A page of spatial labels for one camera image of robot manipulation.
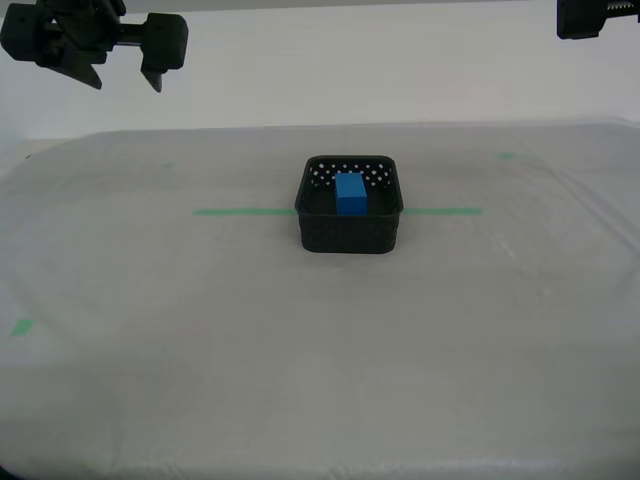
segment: blue cube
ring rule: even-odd
[[[336,174],[338,215],[366,215],[367,190],[361,173]]]

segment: plastic basket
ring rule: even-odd
[[[358,172],[367,190],[368,215],[339,216],[335,176]],[[396,164],[389,157],[314,157],[307,162],[296,199],[302,246],[311,252],[388,253],[396,245],[403,208]]]

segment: green tape line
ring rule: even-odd
[[[405,215],[433,215],[441,217],[474,217],[482,215],[482,208],[405,208]]]
[[[483,214],[482,208],[406,208],[405,215],[431,215],[442,217],[478,216]],[[284,216],[295,215],[292,208],[214,208],[194,210],[195,216],[235,217],[235,216]]]
[[[277,216],[295,215],[293,208],[214,208],[209,210],[194,210],[194,215],[210,217],[245,216]]]
[[[27,333],[29,333],[29,330],[31,330],[31,327],[33,327],[33,320],[29,320],[27,318],[21,318],[14,325],[13,330],[11,331],[11,336],[22,337]]]

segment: white wall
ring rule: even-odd
[[[16,0],[0,0],[0,12]],[[126,0],[129,13],[246,10],[256,8],[332,7],[410,3],[476,2],[480,0]],[[36,0],[20,0],[36,3]]]
[[[553,0],[185,16],[187,65],[166,76],[161,95],[141,77],[137,49],[118,49],[99,68],[101,92],[3,59],[1,115],[29,138],[120,129],[640,119],[634,18],[610,20],[600,39],[575,42],[557,39]]]
[[[7,75],[11,65],[11,59],[8,55],[4,55],[4,51],[0,54],[0,101],[10,92],[11,83],[7,82]],[[6,110],[6,102],[0,103],[0,154],[13,148],[22,140],[22,135],[18,131],[14,123],[14,115],[11,111]],[[0,165],[0,175],[2,174],[2,166]]]

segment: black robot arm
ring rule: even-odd
[[[639,15],[639,6],[638,0],[558,0],[558,37],[597,37],[609,18]]]
[[[9,5],[0,43],[14,59],[35,62],[91,87],[102,88],[93,65],[116,45],[142,50],[142,74],[157,91],[162,75],[184,65],[189,29],[179,15],[150,13],[142,25],[120,23],[123,0],[38,0]]]

